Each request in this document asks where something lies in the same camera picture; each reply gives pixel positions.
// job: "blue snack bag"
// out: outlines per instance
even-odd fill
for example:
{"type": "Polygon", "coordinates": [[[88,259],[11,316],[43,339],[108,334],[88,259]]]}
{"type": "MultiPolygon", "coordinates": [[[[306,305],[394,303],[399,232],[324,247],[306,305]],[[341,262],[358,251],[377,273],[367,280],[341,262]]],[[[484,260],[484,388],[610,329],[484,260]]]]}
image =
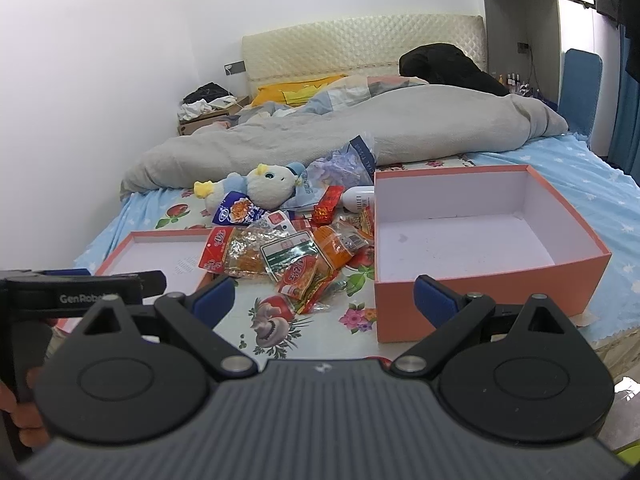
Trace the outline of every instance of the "blue snack bag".
{"type": "Polygon", "coordinates": [[[339,150],[333,150],[323,158],[317,158],[300,175],[295,195],[280,209],[309,211],[313,209],[329,186],[372,186],[376,171],[374,141],[363,135],[351,139],[339,150]]]}
{"type": "Polygon", "coordinates": [[[230,191],[218,206],[212,222],[217,225],[247,226],[266,212],[251,202],[244,193],[230,191]]]}

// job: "blue curtain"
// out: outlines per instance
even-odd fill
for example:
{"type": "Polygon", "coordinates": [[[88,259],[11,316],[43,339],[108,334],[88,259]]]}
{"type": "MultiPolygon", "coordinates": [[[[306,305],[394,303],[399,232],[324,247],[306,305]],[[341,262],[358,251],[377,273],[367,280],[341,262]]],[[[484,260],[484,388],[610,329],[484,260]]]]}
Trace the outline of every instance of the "blue curtain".
{"type": "Polygon", "coordinates": [[[630,44],[620,26],[620,93],[607,161],[640,184],[640,84],[625,70],[630,44]]]}

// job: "plush toy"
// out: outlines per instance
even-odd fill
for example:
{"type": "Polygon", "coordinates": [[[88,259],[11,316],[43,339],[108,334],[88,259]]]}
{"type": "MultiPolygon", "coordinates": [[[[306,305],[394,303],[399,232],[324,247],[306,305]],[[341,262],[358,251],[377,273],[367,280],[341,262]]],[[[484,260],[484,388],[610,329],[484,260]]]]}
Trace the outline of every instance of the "plush toy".
{"type": "Polygon", "coordinates": [[[193,192],[198,198],[204,199],[205,208],[212,215],[230,191],[244,193],[262,209],[274,210],[291,197],[303,171],[305,167],[300,162],[292,162],[286,166],[259,164],[247,176],[229,173],[219,182],[196,182],[193,184],[193,192]]]}

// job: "orange pillow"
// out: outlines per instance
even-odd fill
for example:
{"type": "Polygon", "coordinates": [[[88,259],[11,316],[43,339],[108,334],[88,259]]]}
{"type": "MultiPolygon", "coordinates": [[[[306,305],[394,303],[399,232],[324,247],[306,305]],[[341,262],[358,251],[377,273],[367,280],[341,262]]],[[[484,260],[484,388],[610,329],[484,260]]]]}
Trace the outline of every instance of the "orange pillow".
{"type": "Polygon", "coordinates": [[[322,79],[260,86],[258,87],[258,95],[251,102],[251,106],[258,106],[267,101],[275,101],[289,106],[302,106],[325,86],[343,77],[346,75],[331,75],[322,79]]]}

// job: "human hand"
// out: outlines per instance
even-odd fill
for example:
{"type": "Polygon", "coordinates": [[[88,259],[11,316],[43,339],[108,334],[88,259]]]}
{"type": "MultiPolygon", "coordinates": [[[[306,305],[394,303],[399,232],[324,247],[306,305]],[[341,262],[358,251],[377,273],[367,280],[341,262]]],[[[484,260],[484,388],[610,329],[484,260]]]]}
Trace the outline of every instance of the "human hand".
{"type": "MultiPolygon", "coordinates": [[[[27,385],[33,388],[41,368],[32,368],[27,372],[27,385]]],[[[20,441],[27,447],[44,446],[49,441],[49,433],[44,428],[40,412],[34,402],[18,403],[14,393],[0,383],[0,410],[11,415],[19,429],[20,441]]]]}

